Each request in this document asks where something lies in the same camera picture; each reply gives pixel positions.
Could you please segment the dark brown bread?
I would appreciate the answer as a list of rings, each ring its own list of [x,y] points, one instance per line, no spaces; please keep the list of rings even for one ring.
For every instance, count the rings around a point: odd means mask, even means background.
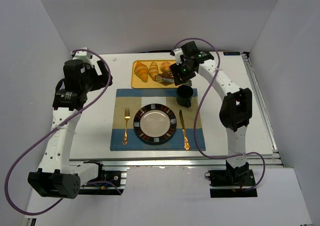
[[[174,79],[173,75],[170,72],[163,72],[163,73],[158,74],[158,75],[160,75],[160,76],[162,76],[164,78],[172,78],[172,79]],[[167,85],[175,85],[175,84],[171,84],[171,83],[160,83],[160,84],[165,85],[165,86],[167,86]]]

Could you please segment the metal tongs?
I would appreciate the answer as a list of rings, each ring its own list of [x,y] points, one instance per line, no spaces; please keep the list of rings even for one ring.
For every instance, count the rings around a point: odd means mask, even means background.
[[[164,77],[162,77],[160,75],[156,75],[155,76],[155,80],[157,82],[159,82],[159,83],[171,83],[171,84],[175,83],[174,79],[172,79],[172,78],[164,78]]]

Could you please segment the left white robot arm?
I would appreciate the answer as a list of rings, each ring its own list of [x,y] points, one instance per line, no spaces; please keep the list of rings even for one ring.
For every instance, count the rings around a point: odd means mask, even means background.
[[[112,81],[105,64],[99,60],[100,74],[90,62],[81,59],[66,61],[64,78],[56,86],[53,100],[52,129],[44,156],[36,172],[30,172],[28,183],[42,197],[71,198],[81,186],[102,177],[102,164],[87,161],[70,166],[70,153],[81,110],[88,92],[104,88]]]

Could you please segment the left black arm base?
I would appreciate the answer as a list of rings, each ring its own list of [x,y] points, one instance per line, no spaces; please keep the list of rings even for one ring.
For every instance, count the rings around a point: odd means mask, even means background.
[[[124,172],[105,169],[101,161],[85,161],[84,174],[79,174],[81,186],[79,195],[120,195],[124,190]]]

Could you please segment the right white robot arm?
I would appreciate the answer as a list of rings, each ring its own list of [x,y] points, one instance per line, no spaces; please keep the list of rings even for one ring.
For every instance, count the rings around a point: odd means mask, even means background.
[[[176,85],[199,74],[209,82],[209,88],[214,88],[220,96],[219,119],[226,128],[228,143],[226,166],[247,171],[246,130],[252,117],[251,90],[241,88],[222,71],[219,53],[215,58],[210,52],[196,50],[187,54],[179,48],[170,54],[175,57],[175,64],[170,66],[170,70]]]

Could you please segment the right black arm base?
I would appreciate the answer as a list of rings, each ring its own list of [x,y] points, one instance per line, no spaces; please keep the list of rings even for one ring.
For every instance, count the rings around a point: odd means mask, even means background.
[[[209,170],[204,174],[209,180],[211,198],[247,198],[257,197],[255,177],[245,163],[241,167],[233,168],[226,163],[224,170]]]

